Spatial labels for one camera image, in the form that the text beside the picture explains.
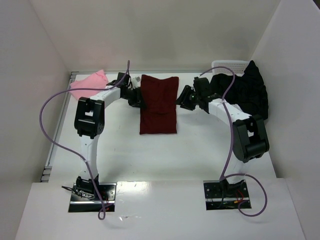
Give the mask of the dark red t shirt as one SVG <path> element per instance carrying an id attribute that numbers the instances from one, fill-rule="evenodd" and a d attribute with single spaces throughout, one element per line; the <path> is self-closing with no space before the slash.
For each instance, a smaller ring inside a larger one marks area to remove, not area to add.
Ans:
<path id="1" fill-rule="evenodd" d="M 158 79 L 142 75 L 140 91 L 146 107 L 140 109 L 140 135 L 176 134 L 179 77 Z"/>

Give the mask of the black t shirt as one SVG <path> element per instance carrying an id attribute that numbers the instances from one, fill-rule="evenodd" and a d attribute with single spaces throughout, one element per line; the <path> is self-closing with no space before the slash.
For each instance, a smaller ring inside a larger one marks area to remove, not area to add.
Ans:
<path id="1" fill-rule="evenodd" d="M 235 77 L 225 100 L 231 105 L 238 105 L 247 114 L 268 119 L 268 93 L 259 68 L 253 60 L 249 62 L 242 76 Z"/>

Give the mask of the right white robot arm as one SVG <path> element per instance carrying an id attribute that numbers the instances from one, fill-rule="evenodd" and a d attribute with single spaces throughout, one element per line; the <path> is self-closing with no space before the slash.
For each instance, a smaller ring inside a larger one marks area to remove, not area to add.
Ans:
<path id="1" fill-rule="evenodd" d="M 193 111 L 196 107 L 214 116 L 229 127 L 230 146 L 226 160 L 218 169 L 220 175 L 216 182 L 207 182 L 204 187 L 207 197 L 224 200 L 236 198 L 237 203 L 245 199 L 245 180 L 255 163 L 270 149 L 264 119 L 260 115 L 251 115 L 231 105 L 223 94 L 210 89 L 209 80 L 196 77 L 193 85 L 186 85 L 176 100 L 182 109 Z"/>

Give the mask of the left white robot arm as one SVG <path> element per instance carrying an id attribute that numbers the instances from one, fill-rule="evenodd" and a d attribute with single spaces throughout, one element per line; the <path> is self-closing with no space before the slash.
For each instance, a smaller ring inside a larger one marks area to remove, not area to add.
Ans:
<path id="1" fill-rule="evenodd" d="M 105 128 L 105 109 L 119 99 L 125 99 L 134 108 L 146 106 L 139 82 L 141 77 L 119 73 L 104 90 L 91 97 L 78 100 L 74 127 L 80 139 L 80 155 L 84 167 L 76 179 L 75 191 L 93 198 L 98 196 L 99 173 L 97 168 L 98 140 Z"/>

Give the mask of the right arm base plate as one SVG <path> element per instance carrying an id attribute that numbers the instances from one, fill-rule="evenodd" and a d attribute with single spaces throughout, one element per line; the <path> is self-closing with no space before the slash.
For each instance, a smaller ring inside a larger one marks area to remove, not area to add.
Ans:
<path id="1" fill-rule="evenodd" d="M 227 180 L 204 181 L 206 210 L 251 209 L 250 196 L 245 180 L 228 183 Z"/>

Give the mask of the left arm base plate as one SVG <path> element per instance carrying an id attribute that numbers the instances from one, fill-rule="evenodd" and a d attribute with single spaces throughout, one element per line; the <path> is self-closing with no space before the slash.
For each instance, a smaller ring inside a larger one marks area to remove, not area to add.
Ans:
<path id="1" fill-rule="evenodd" d="M 98 185 L 99 193 L 106 206 L 106 212 L 115 211 L 116 189 L 116 183 L 101 183 Z M 101 201 L 96 193 L 76 190 L 74 184 L 69 201 L 69 213 L 98 213 L 101 208 Z"/>

